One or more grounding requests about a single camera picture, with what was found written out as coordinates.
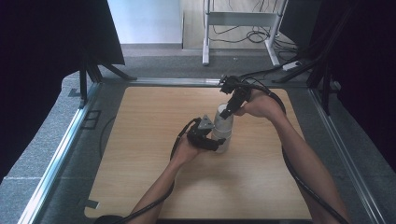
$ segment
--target bottle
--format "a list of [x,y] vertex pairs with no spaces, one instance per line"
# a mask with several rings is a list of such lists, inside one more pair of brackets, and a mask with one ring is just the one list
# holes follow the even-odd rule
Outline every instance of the bottle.
[[218,110],[216,112],[215,120],[214,120],[214,125],[215,127],[212,130],[212,136],[211,138],[213,140],[219,140],[221,138],[225,138],[225,142],[223,145],[220,145],[218,150],[216,152],[218,153],[223,153],[227,151],[229,145],[230,145],[230,140],[231,140],[231,134],[233,132],[233,115],[228,117],[227,119],[223,119],[220,116],[220,113],[227,107],[227,104],[221,104],[218,107]]

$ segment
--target white wall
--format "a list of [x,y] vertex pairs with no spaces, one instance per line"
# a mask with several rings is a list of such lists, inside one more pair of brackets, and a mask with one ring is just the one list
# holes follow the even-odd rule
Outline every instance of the white wall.
[[179,0],[108,0],[121,44],[181,43]]

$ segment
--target human arm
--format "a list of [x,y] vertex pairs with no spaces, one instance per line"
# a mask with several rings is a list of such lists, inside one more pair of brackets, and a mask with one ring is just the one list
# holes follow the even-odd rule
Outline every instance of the human arm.
[[[162,197],[172,186],[177,176],[177,172],[180,170],[180,168],[189,161],[192,161],[198,154],[203,151],[203,149],[192,146],[189,143],[186,134],[184,134],[180,138],[180,142],[177,145],[177,149],[172,160],[169,161],[168,165],[163,170],[163,173],[143,195],[143,197],[132,210],[132,213],[142,209],[143,207]],[[162,206],[163,203],[158,204],[141,216],[129,221],[128,224],[155,223],[158,215],[161,212]]]
[[[244,104],[235,115],[249,113],[269,119],[276,128],[285,154],[296,173],[320,198],[338,214],[348,220],[347,209],[337,191],[327,168],[314,150],[295,131],[279,104],[261,91],[253,91],[249,103]],[[314,223],[338,223],[338,221],[310,195],[300,188]]]

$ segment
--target human hand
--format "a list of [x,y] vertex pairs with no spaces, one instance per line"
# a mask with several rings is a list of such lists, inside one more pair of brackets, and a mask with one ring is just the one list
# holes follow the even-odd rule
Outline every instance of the human hand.
[[258,90],[252,90],[249,102],[241,106],[234,114],[243,116],[246,113],[257,118],[267,118],[271,121],[279,115],[284,115],[276,100]]
[[190,144],[189,140],[187,139],[187,135],[183,134],[183,136],[180,138],[180,141],[178,142],[177,149],[171,161],[177,163],[178,165],[183,165],[189,161],[192,161],[196,156],[204,151],[206,150]]

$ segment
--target white metal stand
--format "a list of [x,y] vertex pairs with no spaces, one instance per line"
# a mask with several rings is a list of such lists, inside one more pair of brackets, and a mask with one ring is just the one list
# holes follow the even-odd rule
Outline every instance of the white metal stand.
[[279,66],[279,60],[273,49],[275,36],[279,29],[280,21],[288,0],[283,0],[282,5],[277,13],[263,12],[216,12],[210,11],[210,0],[206,0],[205,10],[205,38],[203,46],[203,65],[209,65],[209,26],[261,26],[271,27],[271,34],[268,40],[265,40],[271,61],[274,66]]

